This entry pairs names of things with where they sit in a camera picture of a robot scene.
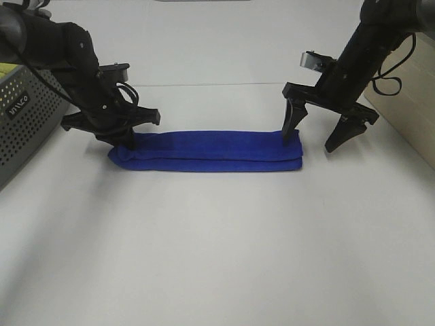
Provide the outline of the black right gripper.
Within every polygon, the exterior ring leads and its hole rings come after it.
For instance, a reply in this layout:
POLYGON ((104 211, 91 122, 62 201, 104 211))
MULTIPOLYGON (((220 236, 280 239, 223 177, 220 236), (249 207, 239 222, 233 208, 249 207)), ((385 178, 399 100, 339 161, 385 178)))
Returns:
POLYGON ((282 91, 286 101, 285 118, 281 129, 284 141, 289 141, 297 125, 308 115, 305 105, 312 104, 341 115, 326 141, 326 151, 334 151, 342 144, 365 133, 366 122, 374 124, 379 114, 356 100, 346 104, 336 96, 322 94, 315 86, 287 82, 282 91))

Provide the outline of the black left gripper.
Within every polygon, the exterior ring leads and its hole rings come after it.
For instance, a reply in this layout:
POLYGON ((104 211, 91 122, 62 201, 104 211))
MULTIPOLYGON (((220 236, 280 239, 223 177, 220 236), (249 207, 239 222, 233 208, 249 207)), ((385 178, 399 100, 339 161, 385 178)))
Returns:
POLYGON ((133 128, 151 123, 160 124, 160 113, 157 109, 148 109, 136 104, 119 100, 112 106, 102 105, 98 109, 80 111, 62 118, 64 130, 78 129, 92 133, 99 141, 114 147, 135 148, 133 128))

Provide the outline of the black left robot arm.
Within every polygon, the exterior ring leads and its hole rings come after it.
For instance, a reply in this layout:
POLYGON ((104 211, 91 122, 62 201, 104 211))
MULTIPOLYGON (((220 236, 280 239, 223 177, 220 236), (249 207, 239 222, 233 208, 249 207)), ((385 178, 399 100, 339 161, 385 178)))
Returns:
POLYGON ((133 128, 160 123, 157 109, 139 106, 128 85, 128 63, 100 65, 90 33, 54 22, 47 1, 1 4, 1 62, 25 66, 41 83, 78 108, 62 118, 65 130, 92 133, 113 146, 135 147, 133 128))

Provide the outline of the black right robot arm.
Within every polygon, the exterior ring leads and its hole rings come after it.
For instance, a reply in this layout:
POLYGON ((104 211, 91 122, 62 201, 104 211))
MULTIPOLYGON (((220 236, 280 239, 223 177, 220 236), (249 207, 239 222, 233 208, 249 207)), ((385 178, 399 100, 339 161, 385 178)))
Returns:
POLYGON ((286 99, 281 129, 289 141, 297 125, 307 116, 306 106, 315 105, 340 114, 326 141, 331 153, 346 141, 363 134, 379 115, 358 103, 368 84, 384 79, 381 67, 385 59, 408 37, 417 33, 434 36, 433 1, 364 1, 360 22, 339 58, 306 51, 300 66, 321 74, 314 86, 288 82, 283 89, 286 99))

